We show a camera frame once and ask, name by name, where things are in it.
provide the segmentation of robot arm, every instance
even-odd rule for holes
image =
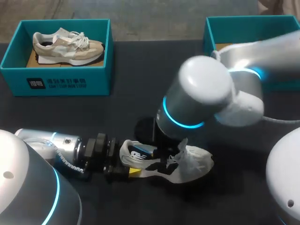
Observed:
[[[299,76],[299,51],[300,31],[295,31],[188,59],[163,98],[157,126],[167,137],[182,140],[211,117],[232,127],[257,123],[264,114],[261,82]]]
[[[263,110],[261,80],[255,73],[230,72],[211,57],[195,56],[180,67],[156,123],[168,137],[182,139],[211,117],[242,127],[258,122]]]

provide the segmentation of shoe box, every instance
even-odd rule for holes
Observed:
[[[293,15],[215,16],[207,17],[203,36],[203,51],[212,51],[238,43],[248,43],[281,36],[300,29]],[[262,79],[264,90],[300,90],[300,80]]]
[[[32,45],[33,34],[53,34],[61,27],[83,32],[90,40],[104,43],[103,57],[88,66],[38,64]],[[24,20],[12,37],[0,71],[14,96],[106,96],[110,93],[112,66],[113,37],[109,19]]]

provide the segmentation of concrete floor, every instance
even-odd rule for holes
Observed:
[[[109,18],[114,40],[183,40],[201,39],[207,16],[255,14],[257,0],[0,0],[0,43],[20,20]]]

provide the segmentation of black table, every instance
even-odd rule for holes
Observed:
[[[0,45],[0,59],[7,44]],[[116,42],[109,97],[13,97],[0,78],[0,129],[49,130],[82,137],[98,132],[133,139],[134,125],[153,116],[180,64],[201,54],[201,41]],[[296,92],[265,93],[265,111],[299,119]],[[189,144],[214,155],[213,173],[199,185],[171,185],[156,178],[107,184],[70,180],[83,206],[83,225],[279,225],[265,180],[272,146],[297,125],[260,122],[245,128],[207,123]]]

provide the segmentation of white sneaker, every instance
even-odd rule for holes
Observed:
[[[174,157],[153,158],[156,147],[126,140],[120,159],[123,165],[141,170],[135,177],[161,176],[172,183],[186,183],[204,176],[214,165],[208,151],[186,144],[187,139],[179,144],[180,152]]]
[[[70,63],[82,66],[97,60],[105,45],[89,40],[83,32],[69,32],[60,28],[54,34],[34,33],[33,48],[41,64]]]

